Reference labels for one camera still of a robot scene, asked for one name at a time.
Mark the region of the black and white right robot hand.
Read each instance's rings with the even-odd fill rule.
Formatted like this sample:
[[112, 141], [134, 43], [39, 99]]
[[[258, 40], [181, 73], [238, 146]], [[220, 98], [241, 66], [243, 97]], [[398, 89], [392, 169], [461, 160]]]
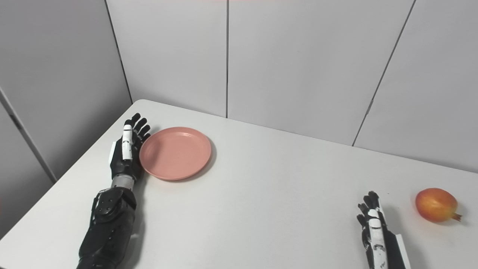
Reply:
[[362, 226], [362, 243], [370, 269], [409, 269], [410, 261], [403, 237], [389, 231], [379, 196], [369, 191], [358, 208], [357, 220]]

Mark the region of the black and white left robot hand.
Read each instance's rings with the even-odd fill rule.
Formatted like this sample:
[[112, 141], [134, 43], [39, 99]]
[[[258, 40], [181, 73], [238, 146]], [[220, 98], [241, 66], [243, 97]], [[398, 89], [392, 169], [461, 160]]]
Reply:
[[142, 145], [151, 136], [150, 126], [145, 117], [136, 113], [127, 119], [123, 133], [112, 146], [110, 160], [111, 177], [129, 176], [136, 182], [144, 173], [139, 160]]

